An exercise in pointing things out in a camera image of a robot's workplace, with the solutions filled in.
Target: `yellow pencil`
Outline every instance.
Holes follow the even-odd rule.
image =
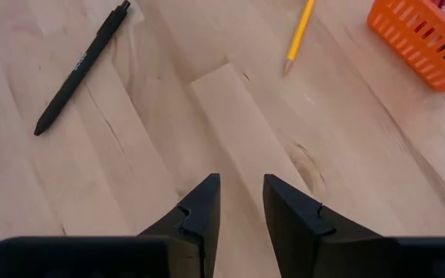
[[[301,13],[300,23],[294,31],[293,41],[291,42],[290,49],[287,51],[286,65],[284,66],[285,76],[287,75],[287,73],[290,72],[294,60],[297,57],[298,50],[300,49],[301,45],[301,40],[303,39],[303,35],[305,34],[305,29],[307,28],[308,21],[310,20],[314,4],[315,0],[308,0],[307,5]]]

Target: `pen tip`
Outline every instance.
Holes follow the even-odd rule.
[[[294,61],[292,59],[286,59],[286,63],[284,64],[284,76],[286,76],[290,70],[291,67],[293,67]]]
[[[36,129],[34,130],[34,135],[39,136],[42,133],[43,133],[43,130],[41,128],[39,128],[39,125],[38,125],[36,127]]]

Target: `pen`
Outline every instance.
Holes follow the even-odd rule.
[[[80,61],[78,61],[58,93],[56,93],[53,100],[51,100],[46,110],[44,110],[44,113],[42,113],[42,116],[37,121],[34,135],[39,136],[42,132],[46,131],[46,129],[48,129],[59,116],[59,113],[65,107],[66,102],[71,98],[83,78],[99,57],[100,53],[104,50],[114,33],[120,27],[124,18],[127,16],[128,7],[130,7],[130,2],[124,1],[109,14],[99,31],[97,31],[96,38],[92,41],[87,51],[82,55]]]

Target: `wooden surface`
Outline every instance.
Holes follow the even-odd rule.
[[[274,173],[383,235],[445,235],[445,95],[320,0],[137,0],[49,132],[35,124],[116,0],[0,0],[0,240],[134,235],[222,175],[217,277],[277,277]]]

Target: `orange plastic basket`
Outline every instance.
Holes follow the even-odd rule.
[[[445,91],[445,15],[429,0],[375,0],[367,20],[432,88]]]

